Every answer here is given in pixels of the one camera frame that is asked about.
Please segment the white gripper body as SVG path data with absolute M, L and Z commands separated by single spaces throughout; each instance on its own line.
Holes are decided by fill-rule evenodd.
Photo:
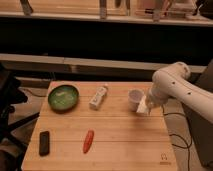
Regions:
M 148 93 L 146 94 L 146 105 L 148 108 L 157 108 L 163 104 L 163 100 L 154 96 L 152 91 L 149 90 Z

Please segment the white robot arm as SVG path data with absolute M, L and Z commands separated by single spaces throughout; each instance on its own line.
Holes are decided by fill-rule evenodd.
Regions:
M 213 93 L 188 82 L 190 74 L 190 68 L 184 62 L 176 62 L 155 71 L 153 85 L 145 100 L 147 107 L 161 106 L 174 97 L 213 123 Z

